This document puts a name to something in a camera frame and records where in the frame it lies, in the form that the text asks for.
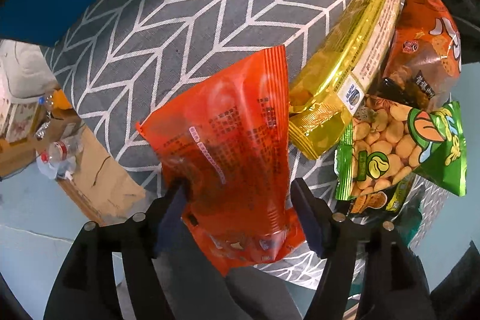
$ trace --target gray chevron fabric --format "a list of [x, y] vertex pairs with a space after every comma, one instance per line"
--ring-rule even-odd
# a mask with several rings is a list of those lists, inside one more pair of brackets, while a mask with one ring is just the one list
[[[292, 78], [349, 0], [97, 0], [45, 57], [75, 110], [132, 178], [161, 190], [158, 159], [135, 131], [169, 99], [260, 49], [286, 45]], [[303, 177], [333, 206], [333, 151], [317, 161], [289, 149], [291, 178]], [[438, 212], [432, 198], [429, 211]], [[316, 288], [323, 261], [306, 244], [259, 265]], [[363, 266], [357, 263], [357, 271]]]

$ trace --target orange snack bag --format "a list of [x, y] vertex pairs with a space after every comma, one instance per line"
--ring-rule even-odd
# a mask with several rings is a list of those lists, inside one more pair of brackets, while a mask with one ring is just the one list
[[443, 2], [405, 0], [383, 77], [431, 111], [448, 99], [461, 69], [460, 35]]
[[304, 240], [285, 208], [289, 100], [285, 47], [264, 49], [191, 87], [137, 129], [165, 181], [191, 182], [183, 221], [222, 273], [272, 263]]

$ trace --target nutrition label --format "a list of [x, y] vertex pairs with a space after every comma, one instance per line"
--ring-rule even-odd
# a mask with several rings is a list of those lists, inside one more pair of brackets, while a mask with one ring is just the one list
[[385, 0], [378, 21], [371, 33], [370, 39], [363, 50], [361, 58], [352, 73], [366, 91], [373, 80], [375, 73], [388, 47], [391, 32], [397, 18], [400, 0]]
[[[163, 148], [168, 155], [188, 155], [191, 162], [205, 158], [222, 184], [229, 179], [237, 183], [248, 182], [247, 172], [255, 171], [251, 164], [255, 169], [278, 174], [281, 171], [282, 150], [277, 135], [277, 114], [269, 97], [256, 101], [261, 119], [257, 116], [255, 120], [242, 121], [238, 108], [234, 106], [206, 120], [203, 125], [189, 127], [188, 132], [165, 142]], [[191, 154], [195, 144], [202, 158]]]

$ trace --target plastic water bottle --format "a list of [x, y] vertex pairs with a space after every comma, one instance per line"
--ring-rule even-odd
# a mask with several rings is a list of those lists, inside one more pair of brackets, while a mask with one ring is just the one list
[[44, 163], [55, 164], [63, 162], [83, 151], [83, 145], [78, 136], [66, 137], [55, 143], [51, 143], [46, 151], [42, 152], [40, 158]]
[[44, 162], [41, 155], [39, 155], [37, 157], [37, 166], [38, 170], [48, 179], [65, 179], [67, 171], [75, 172], [77, 162], [74, 157], [59, 163]]
[[71, 104], [62, 90], [52, 90], [45, 93], [43, 97], [38, 98], [38, 103], [44, 105], [49, 112], [57, 108], [71, 109]]
[[45, 93], [43, 97], [38, 98], [38, 103], [44, 105], [49, 112], [55, 109], [53, 104], [53, 91], [49, 91]]

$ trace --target snack bag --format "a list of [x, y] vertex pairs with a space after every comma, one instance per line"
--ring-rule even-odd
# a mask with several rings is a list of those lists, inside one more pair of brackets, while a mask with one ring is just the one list
[[352, 0], [290, 85], [290, 141], [317, 159], [340, 138], [388, 50], [400, 0]]
[[458, 102], [427, 113], [369, 97], [338, 145], [337, 199], [379, 193], [380, 205], [384, 190], [412, 172], [464, 196], [466, 161]]
[[[442, 1], [405, 0], [383, 77], [431, 111], [448, 99], [461, 69], [460, 35]], [[379, 91], [393, 99], [386, 86]]]
[[272, 263], [304, 240], [289, 190], [285, 47], [265, 49], [153, 112], [139, 133], [166, 183], [190, 180], [183, 221], [217, 269]]

